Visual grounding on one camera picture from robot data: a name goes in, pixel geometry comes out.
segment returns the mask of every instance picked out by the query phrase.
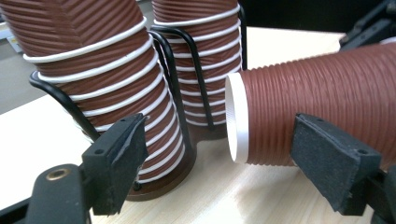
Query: tipped cup stack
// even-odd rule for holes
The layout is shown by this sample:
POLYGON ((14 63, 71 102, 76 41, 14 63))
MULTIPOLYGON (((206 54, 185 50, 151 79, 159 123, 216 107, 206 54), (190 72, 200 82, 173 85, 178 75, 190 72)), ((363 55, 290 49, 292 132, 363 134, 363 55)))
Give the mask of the tipped cup stack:
MULTIPOLYGON (((242 63, 237 1, 153 0, 152 4, 155 24, 181 28, 194 39, 214 124, 225 124, 225 78, 239 72, 242 63)), ((191 51, 180 37, 167 35, 167 39, 177 64, 187 122, 190 126, 207 127, 191 51)))
POLYGON ((132 114, 148 117, 140 184, 191 158, 136 1, 0 1, 0 8, 39 78, 67 93, 97 132, 132 114))

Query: white table surface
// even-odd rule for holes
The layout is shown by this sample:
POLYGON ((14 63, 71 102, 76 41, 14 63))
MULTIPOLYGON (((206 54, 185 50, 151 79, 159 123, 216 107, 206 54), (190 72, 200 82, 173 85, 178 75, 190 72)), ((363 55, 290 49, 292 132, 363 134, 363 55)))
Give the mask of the white table surface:
MULTIPOLYGON (((338 50, 340 34, 248 28, 248 67, 338 50)), ((35 178, 63 163, 80 164, 89 143, 49 96, 0 116, 0 209, 30 196, 35 178)), ((227 139, 201 142, 189 176, 168 194, 126 202, 119 215, 93 223, 369 223, 334 213, 296 167, 233 163, 227 139)))

